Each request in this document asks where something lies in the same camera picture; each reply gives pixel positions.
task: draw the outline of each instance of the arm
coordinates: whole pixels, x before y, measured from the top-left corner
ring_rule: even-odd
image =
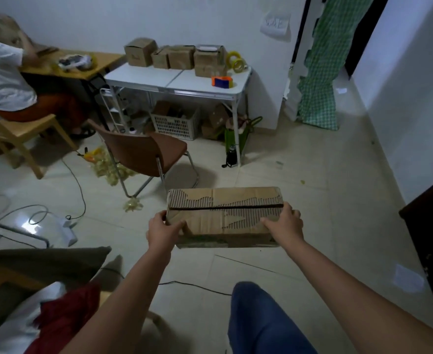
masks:
[[[18,31],[18,36],[22,41],[23,50],[24,50],[22,65],[31,65],[34,67],[40,65],[40,58],[36,54],[35,48],[31,44],[31,41],[28,38],[28,36],[25,35],[25,33],[22,30]]]
[[[149,220],[148,251],[61,354],[132,353],[149,305],[184,222],[166,226],[165,211]]]
[[[300,267],[360,353],[433,353],[433,329],[372,291],[303,239],[300,211],[285,202],[277,222],[261,219]]]

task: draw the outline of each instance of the white t-shirt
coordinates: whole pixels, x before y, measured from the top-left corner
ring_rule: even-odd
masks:
[[[0,110],[13,112],[36,103],[36,93],[20,74],[23,50],[0,43]]]

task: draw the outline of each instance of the paper on wall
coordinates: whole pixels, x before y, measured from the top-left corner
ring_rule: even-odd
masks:
[[[261,22],[261,32],[268,36],[284,36],[289,28],[290,14],[269,12]]]

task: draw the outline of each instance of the wooden table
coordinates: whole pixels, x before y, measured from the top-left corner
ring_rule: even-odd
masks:
[[[90,55],[93,57],[95,62],[95,67],[88,71],[68,71],[65,72],[61,70],[57,65],[60,57],[71,54],[79,54],[79,55]],[[117,53],[103,53],[103,52],[85,52],[85,51],[76,51],[76,50],[68,50],[68,49],[59,49],[52,53],[47,53],[40,57],[41,65],[39,67],[32,66],[24,66],[20,67],[20,72],[28,73],[28,74],[37,74],[37,75],[45,75],[45,76],[54,76],[54,77],[62,77],[62,78],[72,78],[78,79],[82,83],[82,86],[85,89],[85,92],[90,98],[92,106],[97,113],[98,118],[101,123],[108,130],[107,122],[102,114],[100,106],[95,100],[95,96],[100,93],[100,89],[97,88],[91,81],[96,78],[101,78],[103,83],[106,84],[105,79],[102,76],[102,72],[108,73],[110,71],[110,67],[114,65],[118,65],[119,62],[124,58],[124,55]]]

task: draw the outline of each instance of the green bag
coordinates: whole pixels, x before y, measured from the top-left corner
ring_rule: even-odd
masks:
[[[244,146],[246,145],[246,141],[248,140],[249,133],[252,133],[254,131],[254,125],[260,123],[262,120],[262,117],[257,117],[254,119],[249,120],[248,124],[246,125],[246,128],[243,131],[243,134],[239,135],[239,151],[243,151]],[[229,151],[231,145],[235,145],[236,142],[234,141],[234,130],[230,129],[224,129],[224,145],[226,148],[226,152]]]

